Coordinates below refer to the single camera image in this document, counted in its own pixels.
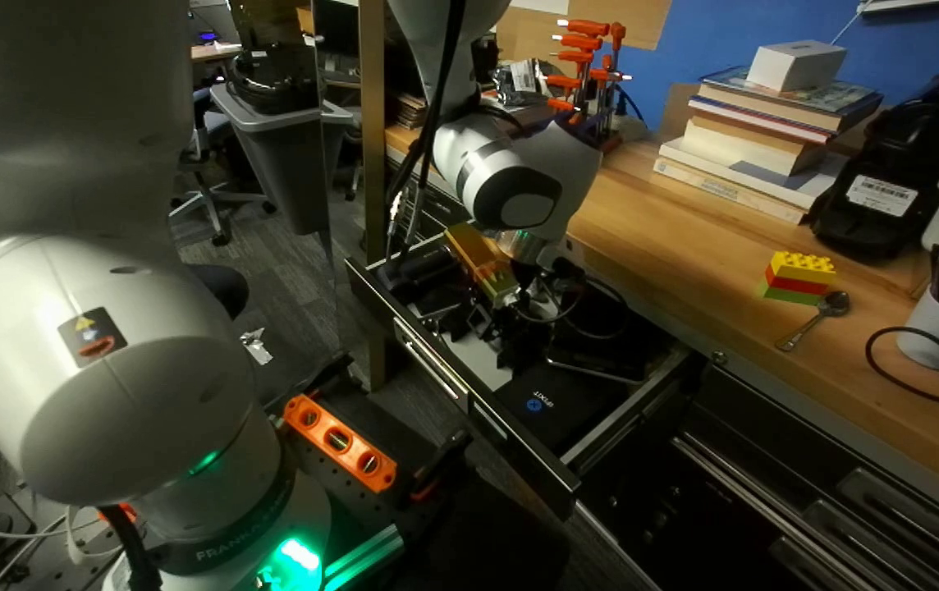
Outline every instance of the wooden desk surface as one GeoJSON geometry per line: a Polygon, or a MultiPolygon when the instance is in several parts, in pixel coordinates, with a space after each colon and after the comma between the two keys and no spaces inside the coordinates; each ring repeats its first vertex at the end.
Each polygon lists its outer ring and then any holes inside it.
{"type": "MultiPolygon", "coordinates": [[[[411,136],[411,129],[386,131],[390,152],[408,152],[411,136]]],[[[807,227],[653,178],[650,162],[653,145],[624,145],[608,157],[567,224],[572,255],[650,318],[682,325],[707,351],[747,361],[939,476],[939,402],[890,384],[863,357],[866,339],[898,325],[927,286],[923,248],[861,266],[824,248],[807,227]],[[815,309],[763,297],[774,248],[830,251],[837,286],[854,296],[851,314],[824,318],[792,353],[777,343],[815,309]]],[[[878,361],[939,394],[939,371],[907,361],[894,339],[878,340],[878,361]]]]}

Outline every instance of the stack of books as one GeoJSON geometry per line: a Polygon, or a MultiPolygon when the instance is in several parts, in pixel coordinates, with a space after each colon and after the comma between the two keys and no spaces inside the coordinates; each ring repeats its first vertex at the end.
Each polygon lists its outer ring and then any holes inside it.
{"type": "Polygon", "coordinates": [[[747,67],[724,67],[699,83],[682,136],[660,145],[653,169],[802,224],[843,164],[827,145],[882,99],[847,83],[770,93],[745,76],[747,67]]]}

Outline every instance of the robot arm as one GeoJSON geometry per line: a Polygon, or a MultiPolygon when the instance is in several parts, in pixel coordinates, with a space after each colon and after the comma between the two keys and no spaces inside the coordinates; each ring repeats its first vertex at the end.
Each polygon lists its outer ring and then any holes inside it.
{"type": "Polygon", "coordinates": [[[281,535],[325,547],[328,503],[175,251],[188,131],[184,2],[0,0],[0,453],[55,503],[132,505],[165,587],[243,591],[281,535]]]}
{"type": "MultiPolygon", "coordinates": [[[[440,83],[440,23],[456,2],[460,0],[390,0],[426,99],[436,94],[440,83]]],[[[480,94],[469,42],[480,38],[506,7],[508,0],[474,0],[464,7],[443,100],[430,104],[440,110],[434,164],[480,229],[517,229],[517,238],[506,244],[508,255],[547,269],[563,248],[572,214],[600,166],[612,131],[608,125],[589,122],[583,104],[547,110],[547,122],[527,135],[491,110],[466,110],[480,94]]]]}

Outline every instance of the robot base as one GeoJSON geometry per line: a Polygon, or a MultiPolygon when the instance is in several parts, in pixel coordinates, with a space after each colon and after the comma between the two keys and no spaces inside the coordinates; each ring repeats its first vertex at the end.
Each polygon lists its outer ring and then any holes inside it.
{"type": "MultiPolygon", "coordinates": [[[[328,547],[328,532],[332,532],[332,505],[325,490],[304,474],[294,474],[291,494],[285,507],[276,515],[276,522],[267,529],[267,535],[260,535],[235,559],[209,572],[198,573],[160,572],[160,591],[260,591],[256,573],[281,538],[300,535],[312,547],[328,547]]],[[[114,568],[104,573],[103,591],[127,591],[127,576],[132,576],[127,561],[118,559],[114,568]]]]}

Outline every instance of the chair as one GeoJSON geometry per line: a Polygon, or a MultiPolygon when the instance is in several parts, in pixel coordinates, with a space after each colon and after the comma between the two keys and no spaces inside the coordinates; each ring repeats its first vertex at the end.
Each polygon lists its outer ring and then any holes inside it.
{"type": "Polygon", "coordinates": [[[227,245],[233,238],[233,229],[221,217],[221,202],[263,202],[267,214],[276,210],[276,202],[260,191],[239,191],[233,186],[230,162],[223,157],[227,147],[233,147],[233,125],[223,110],[209,108],[209,93],[193,93],[193,131],[189,141],[181,152],[181,175],[193,179],[189,191],[184,191],[175,208],[172,221],[188,217],[189,210],[205,210],[212,245],[227,245]]]}

